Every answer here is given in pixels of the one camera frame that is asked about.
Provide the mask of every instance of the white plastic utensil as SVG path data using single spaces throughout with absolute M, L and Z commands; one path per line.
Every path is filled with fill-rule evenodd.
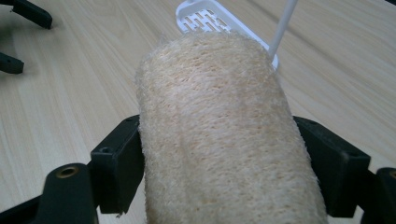
M 297 5 L 297 1 L 289 0 L 286 4 L 282 18 L 277 25 L 275 37 L 270 46 L 215 0 L 187 0 L 181 3 L 176 10 L 177 25 L 183 33 L 200 29 L 218 32 L 230 32 L 234 30 L 239 34 L 250 36 L 262 44 L 268 51 L 270 59 L 273 60 L 272 65 L 276 70 L 278 66 L 276 51 L 288 26 L 291 14 Z

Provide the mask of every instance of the beige loofah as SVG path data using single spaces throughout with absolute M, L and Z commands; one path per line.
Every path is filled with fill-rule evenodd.
M 136 74 L 148 223 L 326 223 L 304 142 L 266 52 L 185 35 Z

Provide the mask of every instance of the white plastic handle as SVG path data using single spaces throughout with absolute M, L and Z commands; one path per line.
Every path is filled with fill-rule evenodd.
M 268 49 L 268 55 L 271 61 L 275 57 L 277 48 L 279 47 L 280 44 L 280 40 L 282 40 L 283 34 L 285 33 L 286 28 L 288 27 L 291 14 L 293 13 L 293 10 L 297 5 L 297 1 L 298 0 L 289 0 L 285 6 L 285 10 L 283 11 L 282 18 L 280 18 L 279 24 L 277 25 L 274 39 L 270 44 L 270 48 Z

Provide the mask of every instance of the wooden surface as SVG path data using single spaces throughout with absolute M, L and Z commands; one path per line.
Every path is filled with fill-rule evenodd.
M 41 193 L 45 176 L 90 151 L 138 113 L 134 72 L 144 55 L 181 35 L 181 0 L 35 0 L 53 17 L 42 29 L 0 7 L 0 51 L 25 62 L 0 72 L 0 211 Z M 270 42 L 286 0 L 220 0 Z M 396 7 L 383 0 L 301 0 L 278 50 L 293 114 L 316 120 L 396 167 Z M 143 223 L 140 189 L 121 218 Z M 331 223 L 358 223 L 330 218 Z

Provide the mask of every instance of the table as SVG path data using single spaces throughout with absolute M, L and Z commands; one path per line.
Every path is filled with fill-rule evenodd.
M 286 4 L 219 1 L 267 42 Z M 0 7 L 0 50 L 25 62 L 21 75 L 0 73 L 0 211 L 40 194 L 51 170 L 87 163 L 119 122 L 138 114 L 136 68 L 181 36 L 181 0 L 32 2 L 52 15 L 51 30 Z M 372 171 L 396 167 L 395 21 L 396 6 L 383 0 L 301 0 L 277 53 L 292 113 L 371 155 Z M 101 223 L 144 223 L 143 188 L 128 214 L 100 215 Z

